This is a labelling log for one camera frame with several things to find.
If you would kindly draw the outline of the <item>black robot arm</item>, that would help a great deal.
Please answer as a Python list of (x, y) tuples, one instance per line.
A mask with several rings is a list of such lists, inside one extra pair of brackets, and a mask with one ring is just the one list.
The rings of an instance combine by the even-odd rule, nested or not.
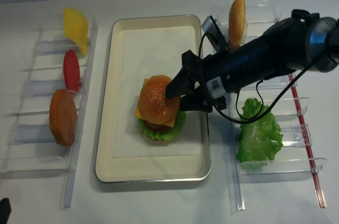
[(230, 50), (224, 45), (200, 58), (182, 54), (182, 69), (166, 86), (167, 98), (181, 97), (182, 111), (211, 112), (213, 101), (260, 80), (297, 70), (327, 73), (338, 66), (338, 21), (292, 10), (260, 37)]

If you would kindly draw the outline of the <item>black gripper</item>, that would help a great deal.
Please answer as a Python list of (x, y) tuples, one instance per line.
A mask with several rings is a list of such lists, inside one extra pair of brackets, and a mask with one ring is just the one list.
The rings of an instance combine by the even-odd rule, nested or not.
[(201, 61), (202, 59), (191, 50), (185, 52), (182, 55), (182, 69), (165, 88), (167, 98), (183, 95), (180, 101), (180, 111), (211, 113), (213, 104), (220, 109), (227, 107), (225, 97), (217, 100), (208, 99), (207, 87), (203, 84), (203, 73), (199, 66)]

